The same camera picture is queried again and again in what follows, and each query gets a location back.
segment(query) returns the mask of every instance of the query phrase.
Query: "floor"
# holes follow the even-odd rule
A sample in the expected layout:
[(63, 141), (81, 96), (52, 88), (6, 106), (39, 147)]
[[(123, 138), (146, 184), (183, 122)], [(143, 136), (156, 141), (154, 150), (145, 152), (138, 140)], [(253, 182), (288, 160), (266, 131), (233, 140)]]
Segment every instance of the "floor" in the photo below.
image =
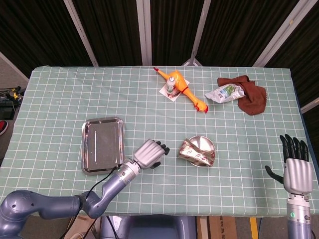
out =
[[(20, 77), (8, 64), (0, 59), (0, 88), (21, 86), (26, 87), (27, 82)], [(3, 158), (12, 136), (14, 121), (9, 121), (8, 130), (0, 136), (0, 158)], [(312, 217), (313, 231), (319, 236), (319, 216)], [(63, 234), (69, 219), (43, 220), (31, 216), (21, 235), (24, 239), (57, 239)], [(249, 218), (236, 218), (237, 237), (251, 239)], [(287, 238), (286, 218), (263, 218), (260, 227), (260, 239)]]

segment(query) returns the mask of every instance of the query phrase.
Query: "brown towel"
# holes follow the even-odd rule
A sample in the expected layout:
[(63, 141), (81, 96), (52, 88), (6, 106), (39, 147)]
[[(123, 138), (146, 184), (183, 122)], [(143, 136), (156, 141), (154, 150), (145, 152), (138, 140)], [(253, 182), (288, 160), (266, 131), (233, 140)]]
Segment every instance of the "brown towel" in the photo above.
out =
[(254, 81), (250, 81), (248, 76), (239, 76), (236, 78), (218, 78), (218, 86), (226, 84), (235, 84), (240, 86), (245, 95), (243, 98), (238, 99), (238, 107), (253, 116), (265, 111), (267, 94), (263, 87), (256, 86)]

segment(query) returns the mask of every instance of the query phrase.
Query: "orange rubber chicken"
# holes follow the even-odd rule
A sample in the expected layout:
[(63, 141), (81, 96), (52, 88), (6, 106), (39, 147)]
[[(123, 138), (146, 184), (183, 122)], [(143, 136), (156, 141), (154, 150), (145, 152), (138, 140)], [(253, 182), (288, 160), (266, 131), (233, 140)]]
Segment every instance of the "orange rubber chicken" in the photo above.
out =
[(197, 111), (203, 111), (205, 113), (208, 112), (208, 106), (205, 104), (205, 102), (199, 100), (188, 88), (186, 81), (182, 74), (175, 70), (169, 74), (166, 74), (165, 72), (161, 71), (160, 69), (154, 67), (154, 70), (156, 70), (160, 75), (162, 75), (166, 80), (169, 79), (170, 76), (173, 76), (175, 78), (175, 87), (181, 91), (183, 94), (187, 95), (191, 101), (193, 101), (195, 108)]

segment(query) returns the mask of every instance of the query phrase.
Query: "robotic hand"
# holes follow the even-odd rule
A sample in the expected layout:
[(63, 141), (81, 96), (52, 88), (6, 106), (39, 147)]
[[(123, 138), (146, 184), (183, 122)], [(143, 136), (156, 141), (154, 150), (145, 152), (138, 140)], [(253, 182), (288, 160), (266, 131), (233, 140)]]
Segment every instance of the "robotic hand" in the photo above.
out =
[(140, 169), (155, 168), (160, 158), (167, 155), (165, 144), (148, 139), (127, 162), (102, 185), (101, 198), (92, 190), (70, 197), (47, 197), (27, 190), (10, 193), (0, 205), (0, 239), (21, 239), (27, 218), (39, 213), (44, 219), (74, 217), (80, 210), (90, 218), (98, 218), (105, 212), (110, 201), (138, 174)]
[(289, 239), (310, 239), (310, 205), (307, 196), (313, 190), (312, 165), (309, 163), (308, 147), (289, 135), (280, 136), (284, 150), (284, 176), (275, 174), (265, 166), (270, 177), (284, 185), (289, 193), (287, 199)]

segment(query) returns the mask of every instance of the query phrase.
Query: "table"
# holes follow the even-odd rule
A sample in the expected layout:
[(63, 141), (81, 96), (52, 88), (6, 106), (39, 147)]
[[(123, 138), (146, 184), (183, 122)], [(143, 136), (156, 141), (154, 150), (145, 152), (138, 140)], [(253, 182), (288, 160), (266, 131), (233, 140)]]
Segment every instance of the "table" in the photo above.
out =
[[(147, 138), (171, 152), (155, 170), (144, 170), (109, 205), (107, 214), (284, 216), (287, 192), (264, 169), (283, 172), (280, 134), (305, 140), (289, 69), (159, 67), (178, 69), (194, 94), (208, 103), (195, 111), (184, 95), (175, 103), (159, 93), (164, 79), (152, 67), (39, 67), (32, 72), (0, 170), (1, 201), (16, 189), (50, 196), (79, 194), (103, 175), (81, 171), (85, 120), (118, 116), (125, 124), (125, 155)], [(237, 101), (217, 104), (204, 93), (218, 77), (248, 75), (267, 90), (263, 114), (249, 116)], [(185, 138), (202, 135), (217, 148), (212, 168), (177, 158)], [(100, 194), (101, 187), (96, 188)], [(314, 171), (311, 212), (319, 213)]]

